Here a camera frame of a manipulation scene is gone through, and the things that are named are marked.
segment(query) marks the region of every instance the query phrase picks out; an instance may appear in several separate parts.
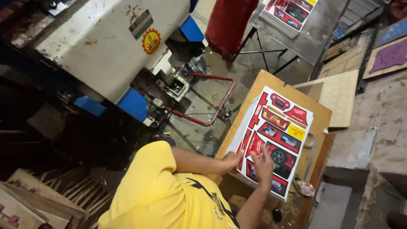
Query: red metal lever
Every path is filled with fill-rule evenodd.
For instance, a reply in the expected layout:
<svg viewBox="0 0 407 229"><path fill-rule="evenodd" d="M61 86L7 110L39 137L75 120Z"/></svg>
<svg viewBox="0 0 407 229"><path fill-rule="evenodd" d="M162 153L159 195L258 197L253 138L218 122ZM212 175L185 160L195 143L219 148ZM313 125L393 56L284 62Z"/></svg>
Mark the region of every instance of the red metal lever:
<svg viewBox="0 0 407 229"><path fill-rule="evenodd" d="M207 74L201 74L201 73L189 73L188 75L198 76L198 77L202 77L202 78L206 78L206 79L220 79L220 80L232 81L232 85L230 86L230 88L226 92L226 95L223 98L221 104L219 104L219 107L218 107L218 109L216 109L215 113L213 114L212 119L207 123L204 123L201 120L198 120L196 118L192 118L192 117L190 117L190 116L188 116L186 114L183 114L183 113L179 112L178 110L172 110L169 107L165 107L165 109L168 112L171 112L171 113L177 115L178 117L188 119L189 121L192 121L192 122L197 123L197 124L202 125L202 126L210 126L218 118L218 115L221 112L222 108L224 107L226 100L229 98L230 93L232 93L232 90L234 88L234 85L235 85L236 81L234 79L232 79L232 78L226 78L226 77L221 77L221 76L216 76L216 75L207 75Z"/></svg>

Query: metal frame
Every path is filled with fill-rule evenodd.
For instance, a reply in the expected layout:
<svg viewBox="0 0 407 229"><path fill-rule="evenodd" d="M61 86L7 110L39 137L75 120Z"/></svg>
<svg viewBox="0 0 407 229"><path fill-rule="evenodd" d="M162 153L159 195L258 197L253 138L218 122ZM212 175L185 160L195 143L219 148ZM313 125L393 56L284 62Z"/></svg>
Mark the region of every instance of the metal frame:
<svg viewBox="0 0 407 229"><path fill-rule="evenodd" d="M260 46L260 51L250 51L250 52L241 52L243 47L246 45L247 41L249 40L249 38L252 38L254 34L257 34L257 40L258 40L258 44ZM258 31L256 27L252 27L252 29L250 30L249 34L246 36L245 40L243 41L242 45L240 45L239 51L237 51L237 53L235 54L235 56L232 59L232 63L234 62L234 60L236 60L236 57L239 54L252 54L252 53L261 53L261 55L263 56L263 60L264 60L264 64L266 65L266 70L267 72L269 71L269 66L267 64L266 61L266 57L265 57L265 53L273 53L273 52L281 52L278 55L278 59L280 59L280 57L287 52L288 49L278 49L278 50L271 50L271 51L265 51L263 50L263 45L261 44L261 40L260 40L260 36L258 35ZM298 59L298 55L296 55L294 58L292 58L291 60L289 60L286 64L284 64L283 66L281 66L279 69L277 69L275 72L273 72L273 75L279 73L281 70L283 70L285 67L287 67L289 64L291 64L293 61L295 61L296 59Z"/></svg>
<svg viewBox="0 0 407 229"><path fill-rule="evenodd" d="M178 110L173 110L170 107L165 107L165 109L169 112L172 113L180 118L185 118L188 119L189 121L192 121L194 123L197 123L199 125L202 126L210 126L212 125L215 120L218 118L219 114L221 113L223 107L225 106L225 102L226 100L229 98L230 93L232 93L232 90L234 88L234 85L236 83L236 81L232 78L226 78L226 77L221 77L221 76L215 76L215 75L207 75L207 74L201 74L201 73L189 73L188 75L190 76L198 76L201 78L206 78L206 79L220 79L220 80L226 80L226 81L231 81L232 85L230 86L230 88L228 89L228 91L226 92L225 97L222 99L221 103L219 104L219 106L216 107L216 111L215 113L212 115L212 119L209 122L203 122L201 120L198 120L196 118L192 118L191 116L188 116L186 114L183 114L181 112L179 112Z"/></svg>

